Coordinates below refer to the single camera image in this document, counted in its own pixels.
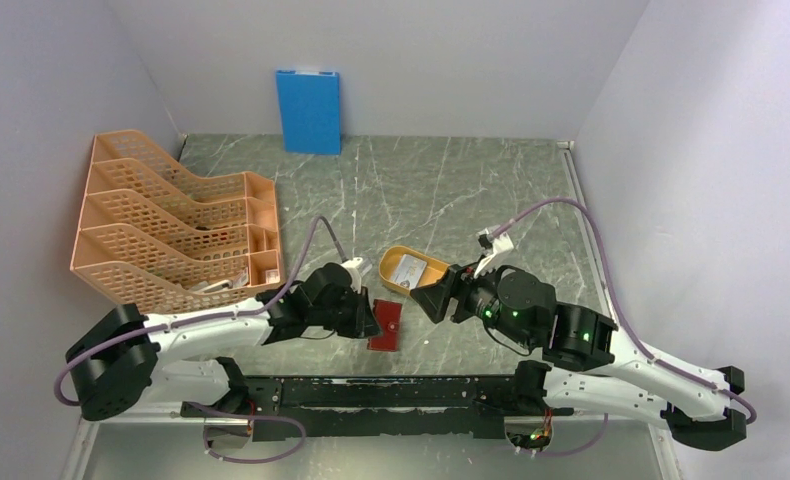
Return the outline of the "red leather card holder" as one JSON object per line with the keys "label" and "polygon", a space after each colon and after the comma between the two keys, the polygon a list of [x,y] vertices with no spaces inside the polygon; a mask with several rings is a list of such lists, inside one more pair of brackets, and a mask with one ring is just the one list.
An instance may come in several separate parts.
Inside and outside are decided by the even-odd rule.
{"label": "red leather card holder", "polygon": [[373,303],[373,313],[381,334],[368,340],[367,349],[377,352],[396,352],[399,349],[402,304],[376,299]]}

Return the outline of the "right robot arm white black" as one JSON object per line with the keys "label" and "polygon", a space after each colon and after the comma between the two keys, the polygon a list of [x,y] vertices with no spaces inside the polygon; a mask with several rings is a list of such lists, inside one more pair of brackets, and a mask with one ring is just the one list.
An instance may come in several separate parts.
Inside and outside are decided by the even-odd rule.
{"label": "right robot arm white black", "polygon": [[518,363],[510,398],[524,414],[574,409],[644,421],[678,443],[721,451],[747,437],[745,413],[733,407],[744,389],[735,367],[706,369],[640,348],[614,320],[560,302],[555,288],[512,266],[477,277],[452,265],[409,292],[434,323],[475,318],[531,359]]}

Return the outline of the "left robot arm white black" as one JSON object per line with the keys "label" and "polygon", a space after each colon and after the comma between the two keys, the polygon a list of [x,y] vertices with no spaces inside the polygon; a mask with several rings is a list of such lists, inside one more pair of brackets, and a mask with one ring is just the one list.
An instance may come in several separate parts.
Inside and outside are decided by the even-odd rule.
{"label": "left robot arm white black", "polygon": [[79,407],[88,421],[102,421],[134,407],[175,403],[184,416],[196,405],[225,416],[255,412],[241,368],[207,354],[240,345],[266,346],[299,339],[310,328],[349,339],[380,335],[360,257],[327,263],[303,280],[263,291],[232,305],[177,314],[143,314],[118,305],[66,353],[66,376],[76,397],[55,394]]}

